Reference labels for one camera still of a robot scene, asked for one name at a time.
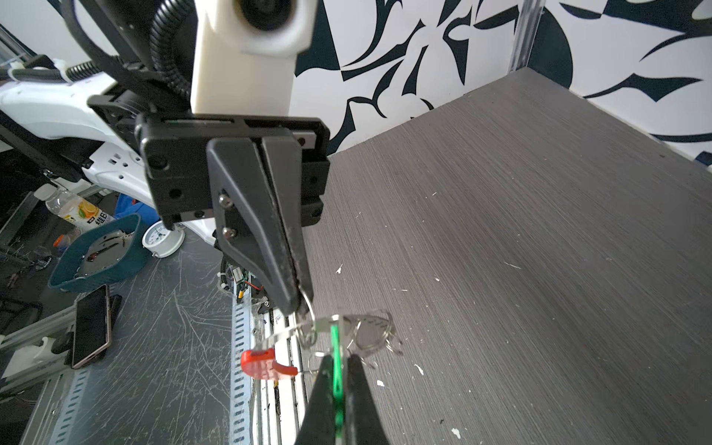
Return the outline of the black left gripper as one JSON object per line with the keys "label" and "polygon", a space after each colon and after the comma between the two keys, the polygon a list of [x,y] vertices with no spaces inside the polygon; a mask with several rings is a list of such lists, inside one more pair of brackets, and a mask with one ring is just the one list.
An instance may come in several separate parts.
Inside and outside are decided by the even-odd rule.
{"label": "black left gripper", "polygon": [[[278,130],[298,142],[274,135]],[[267,135],[263,153],[273,184],[252,141]],[[209,219],[213,204],[220,249],[254,273],[286,315],[312,287],[302,226],[317,224],[324,211],[329,137],[311,118],[143,113],[135,121],[161,220],[173,226]]]}

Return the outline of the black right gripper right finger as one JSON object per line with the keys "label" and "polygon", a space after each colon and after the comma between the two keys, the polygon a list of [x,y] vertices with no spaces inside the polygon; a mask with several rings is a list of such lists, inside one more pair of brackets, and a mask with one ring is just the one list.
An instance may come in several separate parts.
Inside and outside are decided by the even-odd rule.
{"label": "black right gripper right finger", "polygon": [[354,354],[347,361],[345,385],[345,443],[353,445],[389,445],[363,368],[361,357]]}

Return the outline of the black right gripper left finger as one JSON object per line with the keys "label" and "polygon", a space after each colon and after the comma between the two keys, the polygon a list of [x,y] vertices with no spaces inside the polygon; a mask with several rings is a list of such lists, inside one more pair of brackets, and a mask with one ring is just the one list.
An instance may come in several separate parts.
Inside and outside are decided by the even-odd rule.
{"label": "black right gripper left finger", "polygon": [[333,396],[334,360],[322,359],[295,445],[334,445],[336,410]]}

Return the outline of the silver metal keyring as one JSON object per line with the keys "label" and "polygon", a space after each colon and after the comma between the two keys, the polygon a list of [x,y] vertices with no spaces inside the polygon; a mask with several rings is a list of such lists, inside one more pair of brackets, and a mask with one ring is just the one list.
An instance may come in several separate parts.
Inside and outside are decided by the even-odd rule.
{"label": "silver metal keyring", "polygon": [[300,289],[302,318],[300,322],[301,344],[303,348],[310,349],[315,346],[319,339],[319,331],[317,329],[316,315],[313,309],[313,303],[307,293]]}

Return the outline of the green plastic key tag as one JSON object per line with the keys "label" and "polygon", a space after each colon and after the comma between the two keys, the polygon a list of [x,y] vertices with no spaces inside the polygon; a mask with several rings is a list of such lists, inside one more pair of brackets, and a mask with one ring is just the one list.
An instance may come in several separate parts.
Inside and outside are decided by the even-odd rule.
{"label": "green plastic key tag", "polygon": [[341,324],[331,326],[331,343],[333,358],[333,382],[332,396],[334,402],[334,424],[336,443],[342,441],[343,428],[345,423],[344,408],[344,376],[343,376],[343,350],[341,346]]}

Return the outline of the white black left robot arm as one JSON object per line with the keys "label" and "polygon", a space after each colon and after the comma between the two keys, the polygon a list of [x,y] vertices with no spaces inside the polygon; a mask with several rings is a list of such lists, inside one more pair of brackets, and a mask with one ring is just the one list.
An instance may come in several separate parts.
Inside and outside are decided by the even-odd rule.
{"label": "white black left robot arm", "polygon": [[1,139],[50,175],[193,224],[285,314],[311,311],[328,127],[289,113],[317,1],[59,1],[85,63],[1,72]]}

